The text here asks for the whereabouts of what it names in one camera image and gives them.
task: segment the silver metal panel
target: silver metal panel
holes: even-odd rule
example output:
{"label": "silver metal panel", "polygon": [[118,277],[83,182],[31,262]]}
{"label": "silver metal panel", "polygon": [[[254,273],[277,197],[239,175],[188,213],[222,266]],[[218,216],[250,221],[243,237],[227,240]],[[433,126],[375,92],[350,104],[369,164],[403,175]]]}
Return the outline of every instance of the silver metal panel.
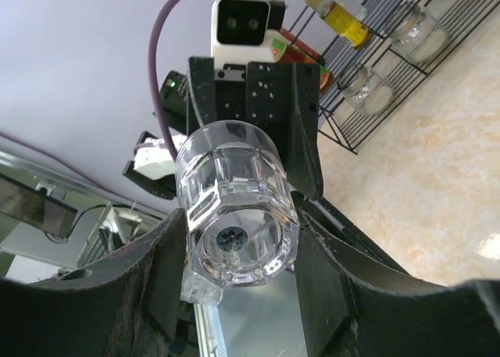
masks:
{"label": "silver metal panel", "polygon": [[[67,191],[78,191],[84,195],[98,196],[106,200],[109,200],[112,203],[123,203],[125,205],[130,205],[130,206],[134,205],[134,203],[131,202],[129,199],[93,187],[92,185],[87,184],[84,181],[75,180],[65,175],[62,175],[61,173],[57,173],[52,170],[47,170],[43,166],[39,166],[38,164],[30,162],[29,160],[21,159],[15,155],[11,155],[6,152],[0,151],[0,165],[32,173],[34,176],[39,177],[40,180],[50,180],[51,183],[64,187]],[[160,213],[154,209],[150,209],[143,205],[140,205],[140,210],[148,212],[160,218],[166,216],[166,214]]]}
{"label": "silver metal panel", "polygon": [[218,310],[230,357],[307,357],[294,274],[224,291]]}

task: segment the white ceiling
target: white ceiling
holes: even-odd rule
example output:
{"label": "white ceiling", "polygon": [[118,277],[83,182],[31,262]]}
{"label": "white ceiling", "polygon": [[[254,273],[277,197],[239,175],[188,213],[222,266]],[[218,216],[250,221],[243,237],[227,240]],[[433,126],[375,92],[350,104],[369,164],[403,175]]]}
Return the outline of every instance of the white ceiling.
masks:
{"label": "white ceiling", "polygon": [[[159,80],[209,55],[214,0],[185,0],[167,20]],[[115,193],[161,211],[166,202],[121,176],[152,116],[146,53],[166,0],[0,0],[0,132],[64,158]],[[304,7],[287,0],[285,27]],[[334,33],[316,19],[304,38],[322,51]],[[77,177],[43,155],[0,139],[0,149]]]}

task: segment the glass jar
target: glass jar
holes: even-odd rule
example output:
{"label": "glass jar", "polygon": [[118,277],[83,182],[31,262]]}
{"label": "glass jar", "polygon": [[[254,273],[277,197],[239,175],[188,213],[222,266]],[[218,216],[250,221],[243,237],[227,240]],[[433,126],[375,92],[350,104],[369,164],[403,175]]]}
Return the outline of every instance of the glass jar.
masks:
{"label": "glass jar", "polygon": [[341,73],[338,88],[352,108],[366,116],[382,112],[392,102],[395,93],[386,80],[359,63]]}
{"label": "glass jar", "polygon": [[196,273],[220,287],[261,285],[294,262],[298,216],[276,146],[258,127],[201,127],[180,148],[175,177]]}
{"label": "glass jar", "polygon": [[449,43],[449,33],[415,2],[400,5],[384,27],[394,49],[413,64],[429,62]]}

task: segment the beige tiled floor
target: beige tiled floor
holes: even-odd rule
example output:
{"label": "beige tiled floor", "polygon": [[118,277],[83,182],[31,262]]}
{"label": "beige tiled floor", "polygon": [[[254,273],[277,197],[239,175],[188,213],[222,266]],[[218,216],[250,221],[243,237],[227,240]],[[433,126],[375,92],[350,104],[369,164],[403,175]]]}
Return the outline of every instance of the beige tiled floor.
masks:
{"label": "beige tiled floor", "polygon": [[498,33],[497,9],[359,155],[319,136],[326,198],[424,280],[500,278]]}

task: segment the black metal bracket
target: black metal bracket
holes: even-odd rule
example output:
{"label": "black metal bracket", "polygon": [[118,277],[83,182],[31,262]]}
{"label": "black metal bracket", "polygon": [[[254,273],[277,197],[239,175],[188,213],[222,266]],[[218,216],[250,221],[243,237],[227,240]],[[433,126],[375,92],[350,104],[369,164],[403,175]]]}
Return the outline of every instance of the black metal bracket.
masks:
{"label": "black metal bracket", "polygon": [[320,68],[316,64],[250,62],[214,68],[191,57],[187,132],[219,120],[264,130],[277,146],[288,182],[311,199],[323,194],[317,148]]}
{"label": "black metal bracket", "polygon": [[500,281],[427,283],[377,262],[304,209],[298,212],[295,276],[308,357],[498,353]]}
{"label": "black metal bracket", "polygon": [[15,316],[0,325],[4,355],[167,355],[175,339],[186,226],[183,210],[60,280],[0,280]]}
{"label": "black metal bracket", "polygon": [[383,251],[380,246],[375,244],[325,198],[321,198],[317,202],[311,202],[297,191],[293,191],[291,197],[294,200],[296,208],[306,211],[306,219],[311,217],[314,223],[319,223],[336,238],[351,245],[354,249],[359,250],[361,253],[368,255],[393,270],[408,274],[388,253]]}

